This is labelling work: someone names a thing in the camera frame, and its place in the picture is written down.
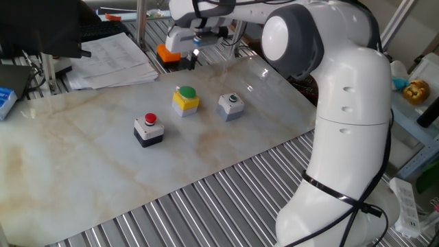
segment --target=keyboard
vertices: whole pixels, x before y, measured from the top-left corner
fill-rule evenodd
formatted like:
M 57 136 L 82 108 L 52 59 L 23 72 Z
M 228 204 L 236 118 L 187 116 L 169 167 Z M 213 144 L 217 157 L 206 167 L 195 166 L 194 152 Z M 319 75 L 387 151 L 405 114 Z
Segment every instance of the keyboard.
M 113 36 L 120 33 L 130 34 L 121 21 L 102 21 L 93 25 L 81 26 L 81 42 L 87 42 Z

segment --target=power strip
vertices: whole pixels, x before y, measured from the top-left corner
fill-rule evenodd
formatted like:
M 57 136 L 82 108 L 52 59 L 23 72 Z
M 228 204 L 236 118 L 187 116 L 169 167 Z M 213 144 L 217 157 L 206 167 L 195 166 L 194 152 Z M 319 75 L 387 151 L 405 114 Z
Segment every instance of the power strip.
M 400 214 L 395 223 L 396 231 L 406 237 L 418 237 L 420 224 L 412 184 L 399 178 L 393 178 L 389 184 L 399 200 Z

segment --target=metal slat platform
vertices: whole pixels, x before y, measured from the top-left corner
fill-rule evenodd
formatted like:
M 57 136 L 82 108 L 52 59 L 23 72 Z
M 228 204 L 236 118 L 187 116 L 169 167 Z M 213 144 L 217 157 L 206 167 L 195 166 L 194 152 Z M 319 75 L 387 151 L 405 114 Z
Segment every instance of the metal slat platform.
M 135 22 L 126 25 L 136 33 Z M 169 19 L 147 22 L 146 54 L 160 73 L 171 72 L 155 59 L 156 46 L 165 42 L 170 25 Z M 219 45 L 202 50 L 197 65 L 227 60 L 228 49 Z M 255 54 L 239 51 L 240 56 Z M 65 78 L 58 80 L 58 87 L 71 91 Z M 44 96 L 47 91 L 41 89 L 28 99 Z M 273 246 L 277 213 L 297 190 L 312 147 L 313 131 L 46 247 Z M 379 245 L 426 246 L 429 240 L 424 234 L 408 239 L 390 228 Z

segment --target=yellow button base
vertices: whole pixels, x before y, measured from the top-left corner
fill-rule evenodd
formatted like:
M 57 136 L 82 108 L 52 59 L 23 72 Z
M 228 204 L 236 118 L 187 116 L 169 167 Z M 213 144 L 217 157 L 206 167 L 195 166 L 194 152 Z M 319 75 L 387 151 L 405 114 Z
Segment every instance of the yellow button base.
M 197 107 L 200 103 L 200 98 L 195 96 L 191 99 L 184 98 L 179 92 L 175 92 L 172 100 L 177 102 L 178 106 L 182 110 L 189 110 L 190 108 Z

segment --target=yellow toy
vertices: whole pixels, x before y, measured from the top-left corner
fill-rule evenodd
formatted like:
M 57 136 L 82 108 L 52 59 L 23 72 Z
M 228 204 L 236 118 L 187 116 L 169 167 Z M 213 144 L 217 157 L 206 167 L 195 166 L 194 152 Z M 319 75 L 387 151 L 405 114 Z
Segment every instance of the yellow toy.
M 403 89 L 403 98 L 410 104 L 417 105 L 430 96 L 430 86 L 422 80 L 414 80 Z

